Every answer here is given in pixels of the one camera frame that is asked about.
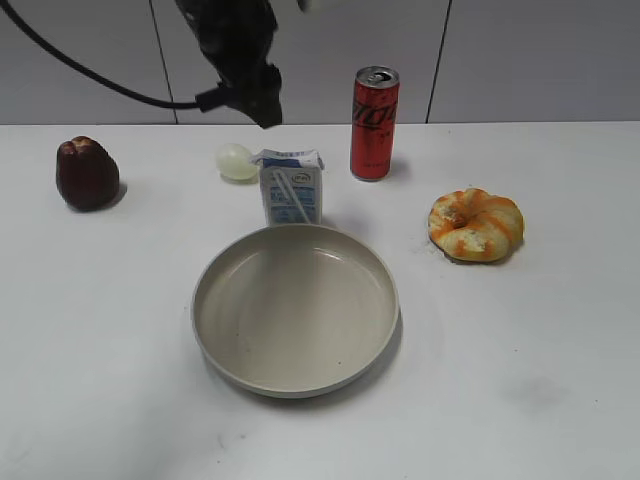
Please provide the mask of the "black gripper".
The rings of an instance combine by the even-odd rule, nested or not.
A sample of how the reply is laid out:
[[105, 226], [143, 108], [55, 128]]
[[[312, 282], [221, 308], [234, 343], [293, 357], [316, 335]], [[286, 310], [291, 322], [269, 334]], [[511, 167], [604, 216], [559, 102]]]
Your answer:
[[283, 123], [282, 77], [266, 64], [277, 21], [263, 0], [181, 0], [176, 3], [200, 51], [230, 89], [225, 106], [262, 129]]

